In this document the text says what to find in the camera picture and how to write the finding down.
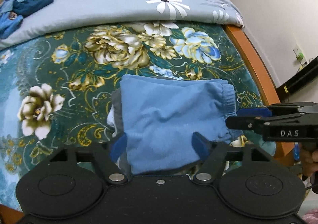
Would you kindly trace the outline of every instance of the orange wooden headboard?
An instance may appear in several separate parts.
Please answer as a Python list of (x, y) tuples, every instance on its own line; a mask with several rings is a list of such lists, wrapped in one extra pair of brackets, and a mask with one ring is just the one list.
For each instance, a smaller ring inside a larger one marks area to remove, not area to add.
[[(265, 65), (244, 32), (236, 26), (228, 25), (224, 26), (224, 30), (233, 42), (234, 46), (237, 48), (247, 69), (252, 75), (253, 80), (259, 88), (260, 96), (264, 105), (280, 103), (274, 84)], [(277, 142), (274, 157), (284, 162), (284, 165), (290, 165), (294, 162), (291, 158), (291, 151), (293, 147), (294, 143), (292, 142)]]

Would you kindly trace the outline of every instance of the green floral blanket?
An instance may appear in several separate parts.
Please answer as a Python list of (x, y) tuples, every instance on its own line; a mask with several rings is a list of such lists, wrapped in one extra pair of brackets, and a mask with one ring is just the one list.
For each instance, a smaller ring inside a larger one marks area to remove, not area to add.
[[(63, 144), (89, 146), (112, 139), (114, 130), (106, 121), (110, 95), (127, 73), (227, 79), (234, 86), (237, 108), (262, 106), (241, 56), (219, 25), (110, 24), (10, 47), (0, 53), (2, 204), (19, 208), (19, 178)], [(257, 135), (247, 136), (261, 142)]]

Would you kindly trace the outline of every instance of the metal rivet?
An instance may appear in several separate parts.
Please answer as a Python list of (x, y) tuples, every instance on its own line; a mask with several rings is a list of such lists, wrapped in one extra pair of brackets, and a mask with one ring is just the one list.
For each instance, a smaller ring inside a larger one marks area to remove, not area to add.
[(125, 176), (123, 174), (111, 174), (109, 179), (114, 182), (120, 182), (125, 179)]
[(208, 173), (200, 173), (196, 175), (196, 178), (200, 181), (209, 181), (212, 176)]
[(165, 181), (164, 180), (162, 180), (162, 179), (159, 179), (159, 180), (157, 180), (157, 182), (156, 182), (157, 184), (164, 184), (165, 183)]

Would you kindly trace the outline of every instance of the wooden bed frame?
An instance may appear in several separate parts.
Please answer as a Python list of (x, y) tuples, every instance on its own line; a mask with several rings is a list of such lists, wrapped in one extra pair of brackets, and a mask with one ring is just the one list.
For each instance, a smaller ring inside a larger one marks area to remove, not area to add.
[[(269, 76), (262, 60), (244, 32), (236, 26), (226, 25), (223, 28), (229, 39), (237, 48), (246, 67), (252, 75), (253, 80), (259, 88), (261, 99), (264, 105), (280, 103), (271, 77)], [(274, 158), (286, 166), (293, 165), (293, 147), (293, 143), (277, 142)], [(3, 224), (15, 224), (23, 216), (23, 213), (0, 205), (0, 215), (2, 217)]]

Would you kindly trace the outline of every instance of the bed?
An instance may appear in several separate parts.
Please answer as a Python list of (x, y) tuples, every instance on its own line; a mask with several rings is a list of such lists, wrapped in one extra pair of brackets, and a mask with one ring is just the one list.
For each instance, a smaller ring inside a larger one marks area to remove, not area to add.
[[(237, 108), (279, 103), (229, 0), (99, 1), (55, 0), (0, 42), (5, 206), (19, 210), (19, 178), (58, 147), (112, 140), (110, 94), (124, 74), (222, 78), (234, 86)], [(274, 154), (272, 143), (245, 137)], [(277, 143), (275, 157), (292, 164), (292, 147)]]

